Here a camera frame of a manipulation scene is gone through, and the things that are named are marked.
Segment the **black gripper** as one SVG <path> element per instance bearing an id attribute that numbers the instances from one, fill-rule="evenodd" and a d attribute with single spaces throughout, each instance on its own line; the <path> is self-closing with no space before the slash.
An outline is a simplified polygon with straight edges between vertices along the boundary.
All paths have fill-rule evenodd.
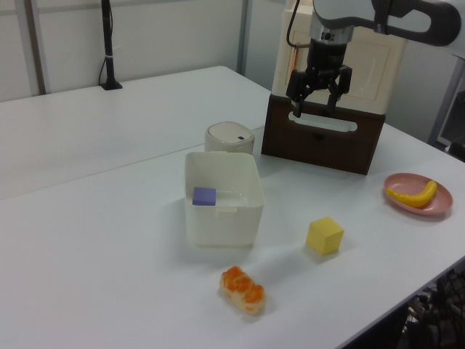
<path id="1" fill-rule="evenodd" d="M 328 44 L 312 39 L 307 56 L 307 72 L 293 70 L 286 96 L 291 100 L 293 115 L 301 116 L 305 99 L 311 89 L 330 92 L 328 113 L 334 113 L 341 96 L 349 92 L 352 69 L 344 65 L 347 44 Z"/>

